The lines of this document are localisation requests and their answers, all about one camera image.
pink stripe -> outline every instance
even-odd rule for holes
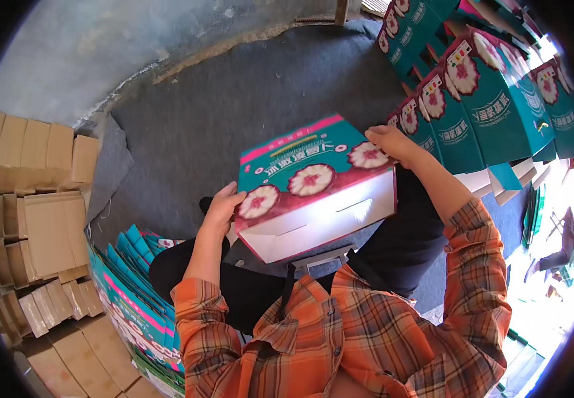
[[[312,125],[309,125],[307,127],[303,127],[303,128],[298,129],[294,132],[291,132],[291,133],[287,134],[286,136],[278,137],[275,140],[268,143],[267,145],[265,145],[264,147],[256,148],[256,149],[252,150],[250,153],[248,153],[247,155],[244,155],[243,157],[241,157],[241,165],[243,165],[245,163],[249,163],[249,162],[253,161],[254,159],[256,159],[257,157],[265,155],[269,151],[277,150],[278,148],[282,147],[283,145],[291,143],[291,141],[306,137],[309,134],[312,134],[316,131],[322,130],[325,127],[329,127],[332,124],[342,122],[343,120],[344,119],[342,118],[342,116],[336,114],[333,116],[329,116],[328,118],[324,118],[323,120],[319,120]]]
[[[123,298],[125,303],[127,305],[129,305],[132,309],[134,309],[137,312],[137,314],[139,314],[147,323],[154,326],[156,328],[156,330],[158,330],[159,332],[165,333],[165,328],[162,327],[161,325],[159,325],[154,319],[152,319],[151,316],[144,313],[139,307],[137,307],[137,305],[135,303],[133,303],[132,300],[130,300],[125,295],[125,293],[117,287],[117,285],[113,282],[112,278],[110,278],[110,276],[108,276],[108,274],[104,273],[104,279],[119,294],[119,296],[121,296],[121,298]]]

stack of cardboard boxes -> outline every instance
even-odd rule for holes
[[[160,397],[89,276],[80,189],[98,153],[72,128],[0,112],[0,335],[42,397]]]
[[[55,397],[162,397],[140,377],[110,318],[62,324],[47,336],[25,342],[17,353],[31,384]]]

black pants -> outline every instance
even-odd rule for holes
[[[349,254],[349,266],[374,289],[393,291],[408,298],[446,244],[444,225],[426,190],[415,175],[398,166],[397,212],[386,219],[358,253]],[[209,207],[202,201],[203,212]],[[194,239],[164,250],[150,266],[154,290],[172,304],[170,291],[179,283],[194,249]],[[221,259],[230,246],[223,240]],[[327,292],[335,273],[317,281]],[[286,279],[221,263],[221,292],[230,310],[225,322],[252,334],[258,319],[283,295]]]

orange plaid shirt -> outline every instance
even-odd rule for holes
[[[241,346],[223,322],[220,289],[191,278],[174,289],[188,397],[328,396],[338,367],[376,397],[483,397],[506,370],[511,308],[499,232],[479,199],[447,223],[444,322],[422,319],[404,298],[373,291],[349,266],[331,294],[297,281]]]

shirt sleeve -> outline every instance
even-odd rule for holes
[[[188,397],[235,396],[241,380],[241,342],[227,325],[221,289],[198,278],[172,291]]]
[[[481,200],[466,203],[446,224],[446,293],[441,329],[453,330],[502,367],[511,307],[506,302],[504,245]]]

